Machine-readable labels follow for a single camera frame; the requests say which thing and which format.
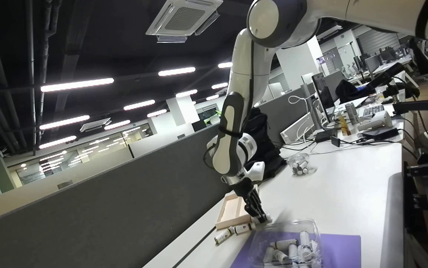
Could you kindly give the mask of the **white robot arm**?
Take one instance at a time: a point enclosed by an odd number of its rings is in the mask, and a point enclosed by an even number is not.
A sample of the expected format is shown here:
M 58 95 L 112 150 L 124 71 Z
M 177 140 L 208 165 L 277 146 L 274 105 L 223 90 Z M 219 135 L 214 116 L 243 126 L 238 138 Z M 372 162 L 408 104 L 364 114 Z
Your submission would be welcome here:
M 428 40 L 428 0 L 254 0 L 232 52 L 228 95 L 211 162 L 223 181 L 246 202 L 259 223 L 268 220 L 253 180 L 263 171 L 247 168 L 257 144 L 246 132 L 254 102 L 269 80 L 272 58 L 280 49 L 311 40 L 323 19 L 332 17 Z

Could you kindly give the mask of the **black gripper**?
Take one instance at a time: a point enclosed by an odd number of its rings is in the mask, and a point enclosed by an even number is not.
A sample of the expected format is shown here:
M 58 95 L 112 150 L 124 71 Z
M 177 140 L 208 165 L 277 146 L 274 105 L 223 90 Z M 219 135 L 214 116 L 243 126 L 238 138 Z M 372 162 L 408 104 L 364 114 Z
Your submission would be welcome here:
M 246 202 L 244 210 L 260 223 L 268 221 L 268 216 L 263 211 L 260 196 L 254 189 L 254 184 L 250 178 L 243 178 L 241 181 L 234 184 L 234 190 L 238 196 L 241 196 Z

